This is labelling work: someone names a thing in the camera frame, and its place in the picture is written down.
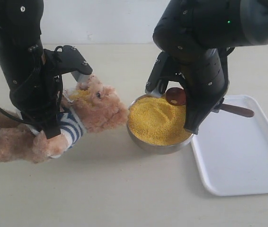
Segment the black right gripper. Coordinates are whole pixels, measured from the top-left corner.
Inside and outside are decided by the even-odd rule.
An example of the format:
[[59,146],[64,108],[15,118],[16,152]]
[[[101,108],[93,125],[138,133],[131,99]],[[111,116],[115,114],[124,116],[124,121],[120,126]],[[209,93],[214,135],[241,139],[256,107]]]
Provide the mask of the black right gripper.
[[218,49],[209,49],[191,62],[182,62],[186,80],[184,129],[197,135],[199,126],[211,112],[218,112],[224,101],[228,80],[224,76]]

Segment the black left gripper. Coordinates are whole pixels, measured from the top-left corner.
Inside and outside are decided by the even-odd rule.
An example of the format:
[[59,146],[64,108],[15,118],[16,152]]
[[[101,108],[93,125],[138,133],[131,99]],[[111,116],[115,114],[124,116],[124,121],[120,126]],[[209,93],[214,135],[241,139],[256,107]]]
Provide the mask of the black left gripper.
[[10,92],[10,98],[23,121],[39,121],[38,129],[46,139],[52,139],[61,134],[57,115],[62,100],[62,76],[52,75],[36,51],[30,49],[29,54],[32,71]]

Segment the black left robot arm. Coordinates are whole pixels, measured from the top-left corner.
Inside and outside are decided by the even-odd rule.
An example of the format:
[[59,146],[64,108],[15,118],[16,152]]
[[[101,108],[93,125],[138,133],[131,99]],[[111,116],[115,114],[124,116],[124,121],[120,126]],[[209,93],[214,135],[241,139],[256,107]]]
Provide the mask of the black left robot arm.
[[57,115],[63,83],[46,68],[43,11],[42,0],[0,0],[0,67],[23,121],[51,139],[61,133]]

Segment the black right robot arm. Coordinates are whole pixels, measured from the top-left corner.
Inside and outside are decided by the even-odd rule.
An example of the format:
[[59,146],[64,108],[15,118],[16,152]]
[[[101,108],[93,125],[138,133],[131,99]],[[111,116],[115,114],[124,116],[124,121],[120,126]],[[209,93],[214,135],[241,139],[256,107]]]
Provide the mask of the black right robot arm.
[[268,0],[172,0],[157,23],[160,49],[145,92],[159,97],[170,81],[186,93],[184,129],[197,134],[218,112],[229,87],[228,55],[268,44]]

